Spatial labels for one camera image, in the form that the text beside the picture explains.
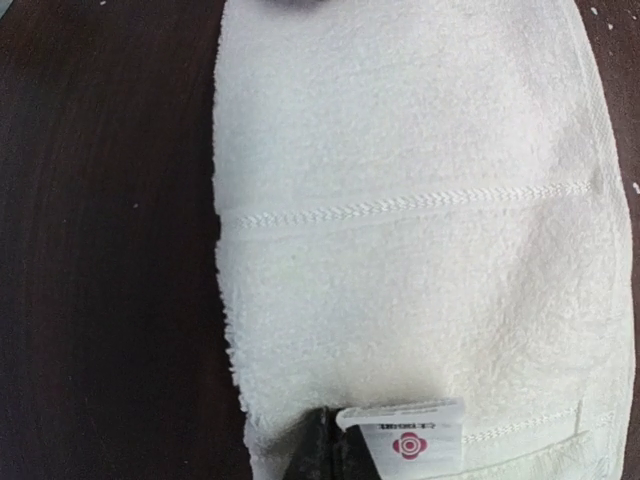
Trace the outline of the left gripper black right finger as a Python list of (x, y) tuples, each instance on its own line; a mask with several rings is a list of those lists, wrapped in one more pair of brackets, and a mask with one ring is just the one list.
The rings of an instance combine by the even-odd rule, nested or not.
[(349, 427), (333, 447), (333, 478), (337, 480), (380, 480), (361, 427)]

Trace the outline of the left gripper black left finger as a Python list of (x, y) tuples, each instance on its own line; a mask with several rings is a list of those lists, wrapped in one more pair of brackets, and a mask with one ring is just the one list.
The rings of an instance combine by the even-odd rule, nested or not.
[(312, 410), (304, 419), (304, 429), (284, 480), (329, 480), (333, 478), (335, 411), (328, 407)]

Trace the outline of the cream towel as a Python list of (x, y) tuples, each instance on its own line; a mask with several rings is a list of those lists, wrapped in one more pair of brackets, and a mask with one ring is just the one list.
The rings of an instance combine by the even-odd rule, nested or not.
[(229, 1), (218, 284), (256, 479), (305, 417), (381, 479), (618, 479), (632, 234), (572, 1)]

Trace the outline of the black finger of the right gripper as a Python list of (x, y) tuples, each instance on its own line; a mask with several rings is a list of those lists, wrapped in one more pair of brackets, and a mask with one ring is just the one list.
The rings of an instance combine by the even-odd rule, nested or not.
[(264, 0), (270, 7), (293, 11), (309, 11), (318, 8), (325, 0)]

